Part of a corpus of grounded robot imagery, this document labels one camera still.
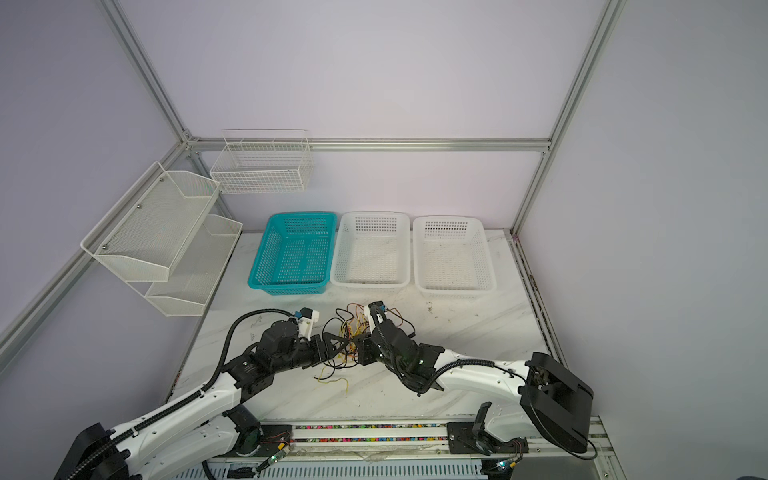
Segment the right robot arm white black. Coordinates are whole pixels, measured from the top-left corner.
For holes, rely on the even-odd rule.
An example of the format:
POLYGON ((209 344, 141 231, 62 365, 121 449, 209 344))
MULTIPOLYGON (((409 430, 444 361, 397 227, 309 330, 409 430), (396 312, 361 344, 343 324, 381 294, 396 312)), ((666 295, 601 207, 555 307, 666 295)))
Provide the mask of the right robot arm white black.
POLYGON ((418 396, 432 390, 483 395, 473 435, 486 451, 530 427, 575 458, 595 458, 588 453, 596 449, 589 439, 594 392, 554 357, 542 352, 526 361, 469 357, 416 342, 387 312, 381 301, 364 308, 369 332, 354 339, 360 364, 382 363, 418 396))

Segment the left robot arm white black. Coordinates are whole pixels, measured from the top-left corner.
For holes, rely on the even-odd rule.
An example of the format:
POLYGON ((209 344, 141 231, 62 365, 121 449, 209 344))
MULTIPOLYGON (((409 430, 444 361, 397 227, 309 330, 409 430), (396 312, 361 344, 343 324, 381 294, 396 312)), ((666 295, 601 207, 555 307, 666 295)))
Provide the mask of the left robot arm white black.
POLYGON ((265 330, 240 355, 224 348, 211 378, 190 393, 134 420, 107 429, 96 423, 73 441, 58 479, 168 479, 198 463, 235 452, 276 447, 246 402, 270 387, 277 374, 335 358, 346 337, 315 334, 319 315, 303 308, 265 330))

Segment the middle white plastic basket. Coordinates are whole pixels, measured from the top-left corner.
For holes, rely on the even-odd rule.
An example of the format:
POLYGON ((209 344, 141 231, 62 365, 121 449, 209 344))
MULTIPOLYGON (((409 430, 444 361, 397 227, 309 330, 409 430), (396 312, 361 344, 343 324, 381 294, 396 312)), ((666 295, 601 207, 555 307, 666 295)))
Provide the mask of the middle white plastic basket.
POLYGON ((395 289, 412 277, 411 223, 405 213, 355 211, 339 222, 330 281, 347 289, 395 289))

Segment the white plastic basket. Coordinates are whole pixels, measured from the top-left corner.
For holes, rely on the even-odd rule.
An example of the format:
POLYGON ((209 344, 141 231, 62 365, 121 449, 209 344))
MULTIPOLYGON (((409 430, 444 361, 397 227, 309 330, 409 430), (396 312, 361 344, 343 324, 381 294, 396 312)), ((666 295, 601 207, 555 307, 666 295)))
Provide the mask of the white plastic basket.
POLYGON ((497 289, 483 224, 462 216, 413 221, 414 282, 426 296, 476 298, 497 289))
POLYGON ((412 277, 411 223, 405 213, 355 211, 339 222, 330 281, 347 289, 395 289, 412 277))

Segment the right white plastic basket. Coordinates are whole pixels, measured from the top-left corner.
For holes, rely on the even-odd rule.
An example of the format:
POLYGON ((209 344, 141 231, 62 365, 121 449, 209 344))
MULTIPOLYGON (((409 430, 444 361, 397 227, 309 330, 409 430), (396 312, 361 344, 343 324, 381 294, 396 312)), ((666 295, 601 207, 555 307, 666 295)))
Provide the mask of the right white plastic basket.
POLYGON ((426 296, 476 298, 497 289, 483 224, 462 216, 413 221, 414 282, 426 296))

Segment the teal plastic basket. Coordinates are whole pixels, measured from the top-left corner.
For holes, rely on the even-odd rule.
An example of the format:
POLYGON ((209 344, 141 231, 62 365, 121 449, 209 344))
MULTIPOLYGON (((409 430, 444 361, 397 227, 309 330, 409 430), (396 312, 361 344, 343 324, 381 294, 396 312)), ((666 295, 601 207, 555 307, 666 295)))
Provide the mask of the teal plastic basket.
POLYGON ((322 294, 330 281, 336 233, 337 215, 333 212, 271 216, 248 286, 273 296, 322 294))

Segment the lower white mesh shelf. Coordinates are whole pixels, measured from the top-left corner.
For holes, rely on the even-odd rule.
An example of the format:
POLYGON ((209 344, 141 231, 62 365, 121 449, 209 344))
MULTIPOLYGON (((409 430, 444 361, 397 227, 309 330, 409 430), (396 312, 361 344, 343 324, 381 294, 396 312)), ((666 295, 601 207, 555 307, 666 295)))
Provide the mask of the lower white mesh shelf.
POLYGON ((209 214, 167 282, 153 283, 145 299, 166 317, 200 317, 242 233, 242 224, 209 214))

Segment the white mesh shelf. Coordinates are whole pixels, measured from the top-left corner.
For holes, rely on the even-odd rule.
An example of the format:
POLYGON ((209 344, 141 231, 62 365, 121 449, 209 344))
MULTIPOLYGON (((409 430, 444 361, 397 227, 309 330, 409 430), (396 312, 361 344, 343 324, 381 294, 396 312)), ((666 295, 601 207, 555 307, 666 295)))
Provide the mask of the white mesh shelf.
POLYGON ((220 193, 220 183, 152 164, 81 241, 126 283, 166 282, 220 193))
POLYGON ((145 299, 166 317, 200 317, 242 233, 242 224, 209 214, 167 282, 153 283, 145 299))

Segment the upper white mesh shelf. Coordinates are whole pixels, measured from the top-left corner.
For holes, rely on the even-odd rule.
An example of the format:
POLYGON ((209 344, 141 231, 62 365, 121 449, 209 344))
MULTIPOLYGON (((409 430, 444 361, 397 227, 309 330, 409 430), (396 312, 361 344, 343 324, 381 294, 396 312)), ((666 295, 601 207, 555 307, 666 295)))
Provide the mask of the upper white mesh shelf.
POLYGON ((81 241, 126 283, 166 282, 220 193, 220 183, 152 164, 81 241))

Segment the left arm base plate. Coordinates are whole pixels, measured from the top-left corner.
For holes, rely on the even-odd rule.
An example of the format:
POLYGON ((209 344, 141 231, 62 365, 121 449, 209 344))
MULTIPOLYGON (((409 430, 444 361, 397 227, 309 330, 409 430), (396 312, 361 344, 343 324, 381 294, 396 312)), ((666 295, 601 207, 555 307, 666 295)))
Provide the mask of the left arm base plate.
POLYGON ((265 458, 278 451, 280 443, 289 443, 293 426, 290 424, 262 424, 258 432, 251 432, 238 439, 235 446, 218 457, 265 458))

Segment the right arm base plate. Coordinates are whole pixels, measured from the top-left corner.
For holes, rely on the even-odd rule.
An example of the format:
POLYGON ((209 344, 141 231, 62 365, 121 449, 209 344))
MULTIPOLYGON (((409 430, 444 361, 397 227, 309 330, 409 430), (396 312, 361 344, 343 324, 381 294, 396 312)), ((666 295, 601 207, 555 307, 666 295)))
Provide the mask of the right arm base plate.
POLYGON ((518 437, 501 442, 484 430, 478 429, 473 422, 449 422, 446 428, 448 450, 454 455, 524 455, 529 452, 529 445, 525 438, 518 437))

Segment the aluminium frame back bar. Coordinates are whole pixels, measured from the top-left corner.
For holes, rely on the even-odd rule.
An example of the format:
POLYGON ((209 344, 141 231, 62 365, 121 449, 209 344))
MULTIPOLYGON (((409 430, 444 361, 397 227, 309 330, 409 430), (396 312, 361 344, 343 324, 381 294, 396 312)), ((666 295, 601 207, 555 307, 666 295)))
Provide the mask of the aluminium frame back bar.
POLYGON ((314 152, 344 151, 470 151, 546 152, 552 142, 540 138, 197 138, 189 145, 195 151, 218 151, 227 145, 297 145, 314 152))

